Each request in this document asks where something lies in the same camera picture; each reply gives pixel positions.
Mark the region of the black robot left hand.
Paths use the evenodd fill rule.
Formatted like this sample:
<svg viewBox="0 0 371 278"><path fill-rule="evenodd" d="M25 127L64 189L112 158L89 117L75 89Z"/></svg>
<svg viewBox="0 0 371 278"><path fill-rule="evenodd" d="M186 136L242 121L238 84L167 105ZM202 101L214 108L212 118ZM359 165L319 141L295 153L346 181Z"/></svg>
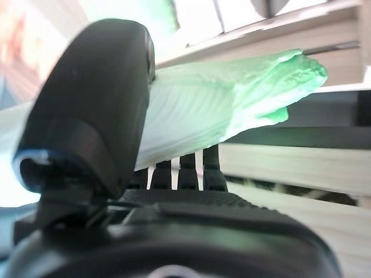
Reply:
<svg viewBox="0 0 371 278"><path fill-rule="evenodd" d="M330 247L275 210L229 193L218 149L206 190L171 190L169 165L134 165L154 80L145 26L105 19L69 45L13 158L37 207L14 223L5 277L341 277Z"/></svg>

